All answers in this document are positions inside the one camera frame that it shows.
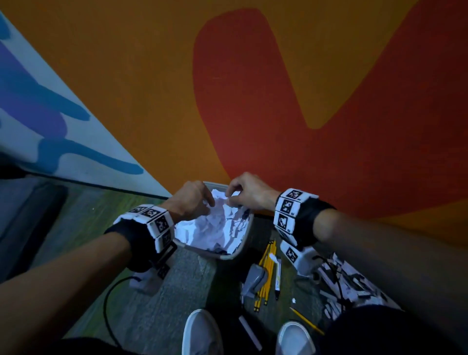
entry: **wristband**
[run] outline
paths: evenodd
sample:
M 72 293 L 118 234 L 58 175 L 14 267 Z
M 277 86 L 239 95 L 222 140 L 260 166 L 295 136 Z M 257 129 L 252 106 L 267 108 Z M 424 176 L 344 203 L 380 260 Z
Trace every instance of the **wristband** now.
M 121 214 L 105 233 L 117 232 L 130 243 L 132 260 L 128 268 L 132 271 L 151 267 L 150 259 L 165 250 L 174 239 L 174 222 L 168 210 L 144 204 Z
M 331 204 L 319 200 L 314 195 L 298 189 L 287 189 L 278 197 L 273 224 L 281 238 L 302 250 L 304 246 L 317 242 L 314 236 L 314 221 L 324 209 L 333 208 Z

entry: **bundle of pencils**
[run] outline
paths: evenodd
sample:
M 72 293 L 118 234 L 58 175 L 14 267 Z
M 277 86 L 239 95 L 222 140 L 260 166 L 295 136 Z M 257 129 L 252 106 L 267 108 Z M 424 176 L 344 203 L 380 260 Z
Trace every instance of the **bundle of pencils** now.
M 276 255 L 276 240 L 270 240 L 268 243 L 265 252 L 263 253 L 262 259 L 258 263 L 260 266 L 264 267 L 268 272 L 268 279 L 266 283 L 262 286 L 257 295 L 259 297 L 258 300 L 255 301 L 254 304 L 254 312 L 258 312 L 260 310 L 260 305 L 262 303 L 262 298 L 265 299 L 265 306 L 268 304 L 268 295 L 270 293 L 270 286 L 271 286 L 271 279 L 273 277 L 273 268 L 275 263 L 273 260 L 270 259 L 269 254 L 273 253 Z

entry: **purple painted shape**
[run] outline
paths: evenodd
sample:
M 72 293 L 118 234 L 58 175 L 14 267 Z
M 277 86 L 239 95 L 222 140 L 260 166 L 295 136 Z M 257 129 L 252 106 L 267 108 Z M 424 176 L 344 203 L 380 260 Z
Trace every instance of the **purple painted shape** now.
M 45 138 L 64 138 L 67 128 L 60 112 L 12 92 L 8 82 L 11 77 L 22 78 L 31 86 L 40 86 L 0 42 L 0 108 Z

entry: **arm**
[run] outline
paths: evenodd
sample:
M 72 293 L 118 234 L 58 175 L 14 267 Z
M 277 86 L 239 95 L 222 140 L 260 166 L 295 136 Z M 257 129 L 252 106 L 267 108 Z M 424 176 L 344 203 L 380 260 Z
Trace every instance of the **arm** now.
M 201 182 L 186 183 L 161 206 L 174 223 L 208 214 L 214 200 Z M 0 352 L 23 354 L 60 339 L 132 258 L 129 242 L 108 233 L 0 285 Z
M 236 190 L 242 192 L 230 197 L 231 205 L 270 211 L 280 194 L 249 173 L 231 182 L 227 196 Z M 317 215 L 313 234 L 423 320 L 454 340 L 466 334 L 467 250 L 333 209 Z

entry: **painted wall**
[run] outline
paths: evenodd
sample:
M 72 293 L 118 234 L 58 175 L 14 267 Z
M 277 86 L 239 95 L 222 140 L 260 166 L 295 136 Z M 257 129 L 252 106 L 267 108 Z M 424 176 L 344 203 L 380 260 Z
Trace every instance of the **painted wall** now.
M 0 148 L 25 169 L 169 196 L 0 13 Z
M 5 0 L 1 10 L 170 192 L 249 170 L 468 245 L 466 1 Z

